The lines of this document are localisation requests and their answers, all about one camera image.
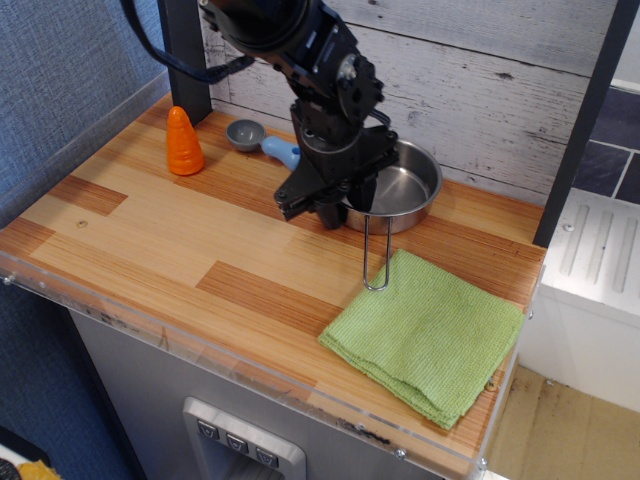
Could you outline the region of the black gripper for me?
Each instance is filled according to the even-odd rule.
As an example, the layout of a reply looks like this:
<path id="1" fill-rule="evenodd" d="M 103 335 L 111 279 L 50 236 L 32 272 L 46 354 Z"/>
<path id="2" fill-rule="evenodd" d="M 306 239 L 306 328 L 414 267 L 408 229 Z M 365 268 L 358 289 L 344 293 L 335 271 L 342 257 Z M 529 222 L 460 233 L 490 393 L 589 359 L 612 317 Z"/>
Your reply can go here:
<path id="1" fill-rule="evenodd" d="M 343 226 L 344 199 L 355 210 L 370 211 L 378 173 L 398 158 L 398 134 L 383 125 L 360 129 L 334 144 L 299 128 L 296 140 L 299 165 L 276 190 L 274 200 L 287 221 L 315 213 L 326 229 Z"/>

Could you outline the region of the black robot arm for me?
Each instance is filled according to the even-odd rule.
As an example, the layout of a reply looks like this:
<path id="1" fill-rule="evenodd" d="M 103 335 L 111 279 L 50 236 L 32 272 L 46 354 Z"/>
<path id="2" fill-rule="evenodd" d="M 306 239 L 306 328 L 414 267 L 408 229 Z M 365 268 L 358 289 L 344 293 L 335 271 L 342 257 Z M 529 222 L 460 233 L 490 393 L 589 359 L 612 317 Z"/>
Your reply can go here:
<path id="1" fill-rule="evenodd" d="M 383 83 L 341 17 L 322 1 L 203 1 L 211 28 L 242 54 L 282 73 L 298 166 L 274 199 L 286 219 L 315 213 L 328 229 L 345 221 L 340 202 L 371 208 L 378 173 L 398 157 L 398 135 L 378 111 Z"/>

